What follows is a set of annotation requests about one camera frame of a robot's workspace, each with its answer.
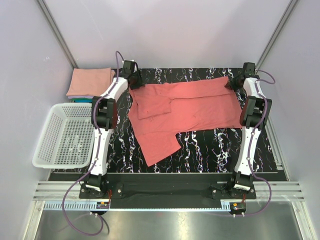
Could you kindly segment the red t shirt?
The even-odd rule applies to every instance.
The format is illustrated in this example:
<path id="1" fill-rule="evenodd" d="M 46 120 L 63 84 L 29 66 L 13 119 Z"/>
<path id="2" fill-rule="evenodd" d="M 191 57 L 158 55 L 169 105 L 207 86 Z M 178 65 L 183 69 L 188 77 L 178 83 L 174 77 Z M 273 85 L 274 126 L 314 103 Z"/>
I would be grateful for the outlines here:
<path id="1" fill-rule="evenodd" d="M 178 133 L 241 128 L 242 109 L 225 87 L 228 77 L 189 82 L 147 84 L 130 90 L 128 113 L 147 166 L 181 148 Z"/>

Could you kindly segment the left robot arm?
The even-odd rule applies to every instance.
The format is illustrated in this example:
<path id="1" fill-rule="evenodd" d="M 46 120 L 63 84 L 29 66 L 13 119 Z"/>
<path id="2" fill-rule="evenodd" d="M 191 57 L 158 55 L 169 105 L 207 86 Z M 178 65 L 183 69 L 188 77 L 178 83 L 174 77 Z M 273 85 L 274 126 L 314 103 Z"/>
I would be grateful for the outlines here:
<path id="1" fill-rule="evenodd" d="M 123 60 L 122 63 L 122 69 L 116 72 L 108 89 L 92 99 L 94 142 L 82 191 L 92 193 L 97 198 L 103 198 L 108 193 L 107 155 L 109 141 L 117 126 L 117 101 L 128 88 L 133 90 L 144 86 L 138 64 L 134 60 Z"/>

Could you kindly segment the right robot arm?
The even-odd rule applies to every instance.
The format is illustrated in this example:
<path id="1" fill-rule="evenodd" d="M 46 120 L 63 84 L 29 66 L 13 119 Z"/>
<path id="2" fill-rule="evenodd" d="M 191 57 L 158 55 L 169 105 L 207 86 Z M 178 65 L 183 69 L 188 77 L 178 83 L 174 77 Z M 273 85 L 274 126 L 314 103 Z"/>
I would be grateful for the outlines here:
<path id="1" fill-rule="evenodd" d="M 260 82 L 266 82 L 257 75 L 256 65 L 245 62 L 240 74 L 229 80 L 226 88 L 237 91 L 243 89 L 246 101 L 240 114 L 242 139 L 237 163 L 232 177 L 226 186 L 226 192 L 231 198 L 242 198 L 254 191 L 253 180 L 256 178 L 253 170 L 254 157 L 259 136 L 267 124 L 272 107 L 272 100 L 262 91 Z"/>

